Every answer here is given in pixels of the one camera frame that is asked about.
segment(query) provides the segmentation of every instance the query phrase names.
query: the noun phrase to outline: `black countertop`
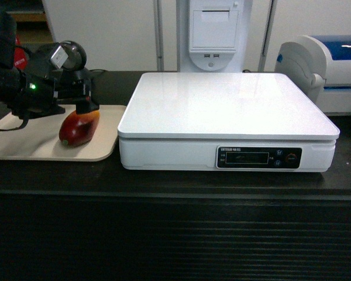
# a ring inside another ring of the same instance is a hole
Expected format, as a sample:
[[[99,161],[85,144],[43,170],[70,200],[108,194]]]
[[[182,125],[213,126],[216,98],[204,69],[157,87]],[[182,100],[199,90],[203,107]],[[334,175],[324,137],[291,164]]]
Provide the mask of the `black countertop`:
[[[141,74],[99,74],[95,79],[99,103],[126,105]],[[6,113],[6,106],[0,104],[0,119]],[[0,160],[0,193],[351,200],[351,116],[330,119],[341,133],[332,166],[324,173],[126,170],[116,145],[110,157],[99,162]]]

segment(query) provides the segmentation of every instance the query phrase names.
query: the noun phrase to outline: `scale button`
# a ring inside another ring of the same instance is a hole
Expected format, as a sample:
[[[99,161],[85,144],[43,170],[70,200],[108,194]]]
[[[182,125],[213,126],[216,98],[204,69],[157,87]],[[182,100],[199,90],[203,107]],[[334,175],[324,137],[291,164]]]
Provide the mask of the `scale button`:
[[[281,160],[274,161],[274,167],[280,167],[281,165],[282,165],[282,161]]]
[[[286,162],[287,163],[295,163],[298,160],[297,155],[290,153],[286,156]]]
[[[276,150],[276,156],[282,156],[283,155],[283,150],[282,149],[277,149]]]

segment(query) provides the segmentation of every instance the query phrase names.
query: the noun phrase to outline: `red mango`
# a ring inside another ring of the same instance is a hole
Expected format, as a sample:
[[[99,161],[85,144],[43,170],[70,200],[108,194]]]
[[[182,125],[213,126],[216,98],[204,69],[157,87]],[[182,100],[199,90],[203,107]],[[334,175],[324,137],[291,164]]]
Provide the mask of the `red mango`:
[[[99,124],[98,110],[86,114],[77,114],[73,111],[61,125],[58,138],[66,146],[79,146],[89,142]]]

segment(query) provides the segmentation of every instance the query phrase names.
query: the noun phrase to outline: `robotic arm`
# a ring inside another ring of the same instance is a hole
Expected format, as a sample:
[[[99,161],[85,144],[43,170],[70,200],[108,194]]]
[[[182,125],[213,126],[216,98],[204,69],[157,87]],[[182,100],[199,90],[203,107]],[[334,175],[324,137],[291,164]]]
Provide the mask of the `robotic arm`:
[[[0,102],[23,120],[21,128],[29,119],[64,113],[62,103],[75,104],[78,114],[99,109],[91,96],[91,72],[84,67],[87,56],[79,44],[43,45],[22,71],[13,66],[15,34],[16,22],[0,10]]]

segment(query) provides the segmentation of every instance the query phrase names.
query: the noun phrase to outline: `black table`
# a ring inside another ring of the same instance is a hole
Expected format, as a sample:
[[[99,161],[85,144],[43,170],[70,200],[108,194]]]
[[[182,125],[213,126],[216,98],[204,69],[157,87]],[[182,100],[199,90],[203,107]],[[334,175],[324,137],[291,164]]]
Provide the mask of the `black table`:
[[[141,74],[98,74],[99,102],[126,105]],[[0,161],[0,280],[351,280],[351,116],[331,120],[325,173],[126,170],[118,146]]]

